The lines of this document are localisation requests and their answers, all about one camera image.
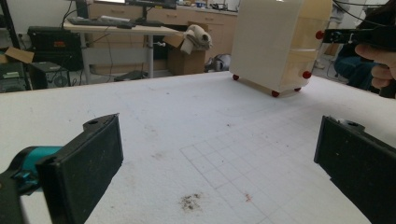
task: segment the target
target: white table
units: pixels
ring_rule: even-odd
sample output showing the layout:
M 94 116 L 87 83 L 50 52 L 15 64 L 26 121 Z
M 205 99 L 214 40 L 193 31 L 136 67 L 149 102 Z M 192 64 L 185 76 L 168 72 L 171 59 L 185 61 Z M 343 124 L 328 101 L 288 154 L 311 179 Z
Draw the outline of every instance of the white table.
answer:
M 81 52 L 84 62 L 84 73 L 87 84 L 91 83 L 90 64 L 111 64 L 111 63 L 148 63 L 148 77 L 153 77 L 153 37 L 155 35 L 173 35 L 176 30 L 167 27 L 139 26 L 132 29 L 120 29 L 106 26 L 84 26 L 73 25 L 66 21 L 64 29 L 73 33 L 80 33 Z M 109 48 L 87 48 L 85 34 L 111 34 L 111 35 L 145 35 L 148 37 L 146 48 L 142 49 L 109 49 Z
M 350 119 L 396 146 L 396 102 L 319 77 L 268 93 L 223 72 L 1 94 L 0 171 L 120 113 L 124 162 L 87 223 L 369 223 L 313 162 L 320 121 Z M 31 223 L 50 223 L 42 193 L 23 202 Z

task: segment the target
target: cabinet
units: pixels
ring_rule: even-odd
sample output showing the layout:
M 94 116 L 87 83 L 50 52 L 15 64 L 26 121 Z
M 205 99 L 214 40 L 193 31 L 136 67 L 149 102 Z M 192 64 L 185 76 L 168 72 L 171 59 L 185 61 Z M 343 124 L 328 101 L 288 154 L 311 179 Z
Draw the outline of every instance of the cabinet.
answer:
M 102 15 L 137 19 L 142 16 L 142 7 L 116 6 L 104 4 L 92 4 L 89 10 L 90 18 L 98 18 Z M 205 53 L 205 60 L 218 54 L 231 54 L 233 49 L 233 33 L 235 30 L 237 14 L 232 12 L 218 12 L 216 10 L 201 9 L 194 7 L 177 7 L 177 10 L 152 8 L 148 12 L 148 20 L 161 21 L 168 25 L 185 25 L 189 21 L 207 24 L 208 32 L 212 37 L 213 48 Z M 144 37 L 141 35 L 89 35 L 88 40 L 94 47 L 101 48 L 124 48 L 144 47 Z M 141 69 L 141 64 L 109 64 L 96 65 L 94 70 L 99 74 L 129 72 Z M 166 69 L 164 60 L 154 61 L 154 70 Z
M 233 40 L 233 79 L 246 78 L 275 97 L 299 91 L 311 77 L 331 11 L 331 0 L 242 1 Z

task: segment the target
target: desk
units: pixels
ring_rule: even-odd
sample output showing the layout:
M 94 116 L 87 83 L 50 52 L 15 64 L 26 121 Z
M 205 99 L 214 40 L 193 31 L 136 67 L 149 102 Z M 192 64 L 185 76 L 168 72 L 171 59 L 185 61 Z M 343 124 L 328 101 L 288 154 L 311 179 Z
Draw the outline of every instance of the desk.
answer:
M 154 35 L 173 35 L 176 30 L 166 27 L 147 27 L 136 26 L 132 29 L 119 29 L 117 27 L 105 26 L 82 26 L 73 25 L 70 22 L 64 23 L 64 29 L 74 33 L 81 33 L 81 51 L 84 62 L 84 73 L 87 84 L 91 83 L 90 64 L 95 63 L 148 63 L 148 77 L 153 77 L 153 56 L 154 48 L 152 39 Z M 85 34 L 100 33 L 111 35 L 146 35 L 148 37 L 148 45 L 142 49 L 100 49 L 87 48 Z
M 1 171 L 25 147 L 63 146 L 120 113 L 124 162 L 87 223 L 368 224 L 313 162 L 321 117 L 396 146 L 394 100 L 319 77 L 279 98 L 222 72 L 12 92 L 0 105 Z M 32 224 L 50 223 L 42 193 L 22 199 Z

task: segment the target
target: finger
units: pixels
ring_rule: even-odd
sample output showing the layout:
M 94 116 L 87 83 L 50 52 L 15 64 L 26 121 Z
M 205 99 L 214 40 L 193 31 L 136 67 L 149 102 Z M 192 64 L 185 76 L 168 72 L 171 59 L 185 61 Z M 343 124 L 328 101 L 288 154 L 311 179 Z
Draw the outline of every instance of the finger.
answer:
M 378 89 L 388 86 L 390 83 L 389 79 L 381 79 L 374 77 L 372 80 L 372 85 Z
M 369 45 L 359 44 L 355 51 L 361 57 L 374 60 L 377 63 L 384 63 L 389 68 L 396 68 L 396 52 L 383 49 L 375 49 Z
M 392 74 L 387 66 L 379 64 L 373 67 L 372 69 L 373 77 L 380 79 L 393 79 Z

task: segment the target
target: person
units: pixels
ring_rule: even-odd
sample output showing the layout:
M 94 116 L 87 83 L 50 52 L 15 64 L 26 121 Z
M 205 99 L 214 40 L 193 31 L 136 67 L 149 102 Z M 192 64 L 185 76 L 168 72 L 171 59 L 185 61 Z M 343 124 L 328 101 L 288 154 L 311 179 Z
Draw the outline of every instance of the person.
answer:
M 396 79 L 396 52 L 375 49 L 363 44 L 358 45 L 355 51 L 361 57 L 379 63 L 372 69 L 374 87 L 379 89 L 387 87 L 391 80 Z
M 330 16 L 330 22 L 327 29 L 338 29 L 341 22 L 343 21 L 344 14 L 346 11 L 349 11 L 350 5 L 348 4 L 349 0 L 339 0 L 337 3 L 332 3 L 332 15 Z M 315 67 L 319 69 L 325 68 L 325 66 L 320 62 L 320 57 L 323 56 L 326 49 L 330 46 L 330 44 L 322 44 L 320 46 L 317 60 L 315 61 Z
M 369 13 L 358 29 L 374 29 L 379 25 L 394 25 L 396 17 L 396 0 L 389 0 L 385 5 Z M 362 90 L 372 86 L 372 69 L 377 65 L 367 62 L 355 51 L 357 44 L 345 44 L 338 53 L 334 63 L 335 71 L 348 79 L 347 85 Z

